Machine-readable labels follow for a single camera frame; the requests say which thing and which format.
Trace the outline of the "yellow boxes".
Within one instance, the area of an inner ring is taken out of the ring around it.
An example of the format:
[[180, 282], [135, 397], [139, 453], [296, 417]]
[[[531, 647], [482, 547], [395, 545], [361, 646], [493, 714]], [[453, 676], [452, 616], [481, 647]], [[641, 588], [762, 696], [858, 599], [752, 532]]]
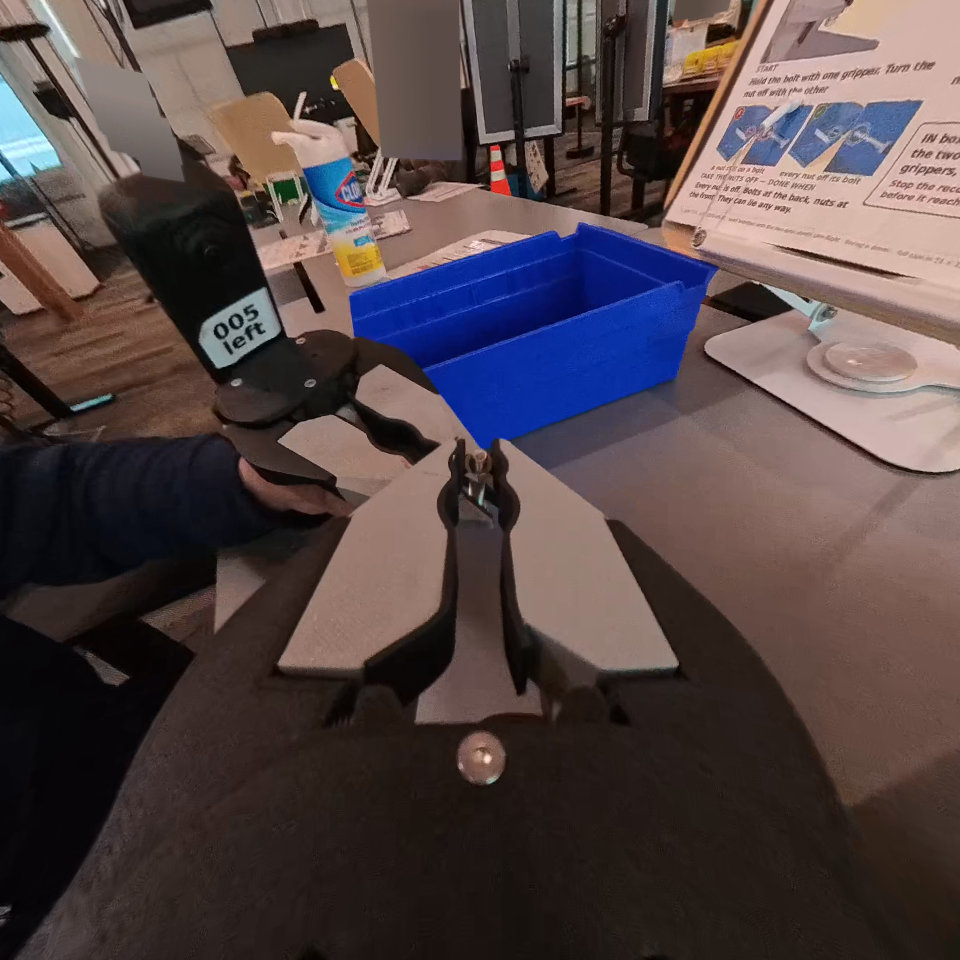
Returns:
[[697, 51], [671, 54], [664, 79], [668, 85], [674, 85], [687, 79], [722, 74], [733, 61], [738, 46], [739, 41], [735, 39]]

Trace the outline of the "black patterned printed sheet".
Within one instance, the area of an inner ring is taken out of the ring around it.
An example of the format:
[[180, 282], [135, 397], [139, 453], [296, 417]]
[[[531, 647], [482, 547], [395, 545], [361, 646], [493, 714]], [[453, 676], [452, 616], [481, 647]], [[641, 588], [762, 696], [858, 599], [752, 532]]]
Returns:
[[330, 241], [322, 230], [279, 238], [258, 246], [257, 255], [265, 272], [284, 270], [297, 263], [317, 258], [330, 251]]

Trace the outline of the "tan board on white stand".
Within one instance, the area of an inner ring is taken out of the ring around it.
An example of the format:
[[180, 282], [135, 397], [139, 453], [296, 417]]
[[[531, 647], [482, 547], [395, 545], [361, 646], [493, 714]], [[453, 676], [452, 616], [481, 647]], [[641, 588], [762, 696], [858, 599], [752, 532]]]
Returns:
[[266, 198], [278, 222], [302, 226], [309, 208], [304, 171], [293, 148], [274, 139], [293, 132], [281, 100], [260, 92], [216, 102], [206, 113], [228, 148], [231, 176], [242, 192]]

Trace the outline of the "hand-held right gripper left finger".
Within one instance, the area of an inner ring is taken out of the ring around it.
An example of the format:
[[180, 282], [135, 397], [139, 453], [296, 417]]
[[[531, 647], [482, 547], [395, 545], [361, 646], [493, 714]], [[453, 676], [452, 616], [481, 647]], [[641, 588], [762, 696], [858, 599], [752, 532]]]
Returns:
[[346, 522], [276, 668], [390, 689], [407, 705], [455, 647], [462, 441], [450, 439]]

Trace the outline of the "blue plastic bin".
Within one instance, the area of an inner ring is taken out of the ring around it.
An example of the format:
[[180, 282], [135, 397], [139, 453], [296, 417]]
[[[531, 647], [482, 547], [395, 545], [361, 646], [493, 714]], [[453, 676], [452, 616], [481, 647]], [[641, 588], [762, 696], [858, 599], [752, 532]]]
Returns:
[[356, 291], [350, 313], [486, 446], [676, 378], [715, 273], [581, 223]]

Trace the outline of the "white frame stand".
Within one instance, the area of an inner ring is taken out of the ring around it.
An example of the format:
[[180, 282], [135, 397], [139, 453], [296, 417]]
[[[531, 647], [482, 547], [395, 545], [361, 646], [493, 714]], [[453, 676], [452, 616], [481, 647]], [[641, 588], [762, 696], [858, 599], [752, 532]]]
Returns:
[[365, 202], [369, 206], [381, 207], [399, 201], [402, 195], [395, 186], [395, 176], [399, 161], [388, 158], [378, 149], [370, 165], [364, 188]]

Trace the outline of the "person's left forearm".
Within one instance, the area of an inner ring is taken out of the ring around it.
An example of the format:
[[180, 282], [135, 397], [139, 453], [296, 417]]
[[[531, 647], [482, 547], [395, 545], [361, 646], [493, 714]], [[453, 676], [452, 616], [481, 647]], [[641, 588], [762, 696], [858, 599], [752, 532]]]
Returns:
[[103, 582], [282, 526], [216, 436], [2, 446], [1, 593]]

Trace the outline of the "wooden standing desk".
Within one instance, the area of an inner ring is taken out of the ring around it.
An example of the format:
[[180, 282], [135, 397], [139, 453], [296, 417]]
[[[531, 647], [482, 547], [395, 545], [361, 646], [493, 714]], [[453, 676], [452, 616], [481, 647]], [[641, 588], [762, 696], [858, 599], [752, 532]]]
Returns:
[[[13, 354], [5, 343], [1, 344], [1, 429], [11, 440], [27, 441], [40, 438], [42, 432], [77, 418], [80, 415], [99, 411], [118, 400], [115, 392], [108, 392], [76, 403], [67, 403], [41, 378], [34, 374]], [[14, 419], [14, 393], [19, 390], [37, 404], [47, 415], [38, 426], [24, 427]]]

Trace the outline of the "person's left hand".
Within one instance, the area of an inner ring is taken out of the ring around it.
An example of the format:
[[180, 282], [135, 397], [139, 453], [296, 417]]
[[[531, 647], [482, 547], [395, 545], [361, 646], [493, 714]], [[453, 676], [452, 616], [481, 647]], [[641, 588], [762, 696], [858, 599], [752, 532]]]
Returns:
[[273, 483], [259, 474], [244, 458], [239, 459], [237, 466], [246, 491], [262, 506], [276, 513], [293, 512], [308, 517], [346, 517], [354, 511], [353, 504], [322, 486]]

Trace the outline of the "black display screen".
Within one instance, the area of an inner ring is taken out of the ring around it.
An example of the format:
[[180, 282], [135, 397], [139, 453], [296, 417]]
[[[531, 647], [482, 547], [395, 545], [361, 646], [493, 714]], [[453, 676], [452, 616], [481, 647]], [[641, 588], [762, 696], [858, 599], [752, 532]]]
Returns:
[[302, 92], [309, 103], [346, 107], [333, 71], [354, 57], [348, 27], [322, 27], [314, 19], [256, 30], [251, 41], [229, 46], [226, 55], [245, 95], [269, 92], [288, 111]]

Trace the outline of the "black studio light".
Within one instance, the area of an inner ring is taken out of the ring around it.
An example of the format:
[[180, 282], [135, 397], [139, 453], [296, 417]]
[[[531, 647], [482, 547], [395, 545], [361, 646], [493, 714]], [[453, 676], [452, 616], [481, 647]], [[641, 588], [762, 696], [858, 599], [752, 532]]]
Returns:
[[134, 30], [159, 26], [172, 21], [213, 11], [211, 1], [122, 1], [129, 24]]

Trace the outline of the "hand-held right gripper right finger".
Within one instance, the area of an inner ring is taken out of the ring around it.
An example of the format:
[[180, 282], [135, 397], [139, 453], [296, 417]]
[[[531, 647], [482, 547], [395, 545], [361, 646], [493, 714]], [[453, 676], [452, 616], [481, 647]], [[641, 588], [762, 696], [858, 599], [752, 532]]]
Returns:
[[490, 448], [498, 589], [510, 682], [553, 721], [571, 695], [668, 681], [680, 660], [618, 540], [618, 527], [516, 445]]

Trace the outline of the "silver hex bolt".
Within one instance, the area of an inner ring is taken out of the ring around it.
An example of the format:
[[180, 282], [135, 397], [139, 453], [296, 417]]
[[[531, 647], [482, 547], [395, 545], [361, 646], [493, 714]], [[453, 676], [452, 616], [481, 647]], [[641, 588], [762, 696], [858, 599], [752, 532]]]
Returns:
[[488, 521], [494, 518], [494, 514], [492, 513], [492, 508], [489, 505], [490, 483], [491, 483], [491, 474], [489, 472], [490, 462], [491, 461], [490, 461], [489, 453], [484, 449], [475, 449], [473, 452], [466, 454], [464, 459], [464, 472], [466, 472], [466, 469], [468, 468], [469, 465], [475, 464], [477, 469], [484, 470], [487, 474], [489, 474], [486, 510], [479, 509], [478, 507], [474, 506], [474, 504], [471, 503], [467, 498], [464, 497], [464, 482], [462, 482], [462, 496], [465, 498], [465, 500], [468, 503], [470, 503], [479, 512], [480, 515], [482, 515]]

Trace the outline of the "white framed grey panel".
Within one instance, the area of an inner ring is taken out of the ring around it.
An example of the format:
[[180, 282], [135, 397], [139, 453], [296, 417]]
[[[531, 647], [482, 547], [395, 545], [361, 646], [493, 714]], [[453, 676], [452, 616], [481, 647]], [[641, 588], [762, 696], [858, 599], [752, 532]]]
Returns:
[[668, 1], [596, 3], [596, 114], [601, 132], [599, 204], [611, 214], [623, 126], [663, 116]]
[[470, 174], [479, 147], [513, 145], [518, 195], [532, 200], [541, 189], [526, 148], [563, 131], [565, 3], [461, 1], [459, 10]]

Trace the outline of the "wooden support post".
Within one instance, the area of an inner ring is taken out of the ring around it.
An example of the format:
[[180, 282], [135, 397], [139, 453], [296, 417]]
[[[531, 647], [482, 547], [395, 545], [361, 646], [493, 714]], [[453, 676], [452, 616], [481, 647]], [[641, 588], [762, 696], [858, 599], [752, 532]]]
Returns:
[[5, 222], [1, 222], [1, 303], [22, 315], [45, 309], [64, 322], [83, 310]]

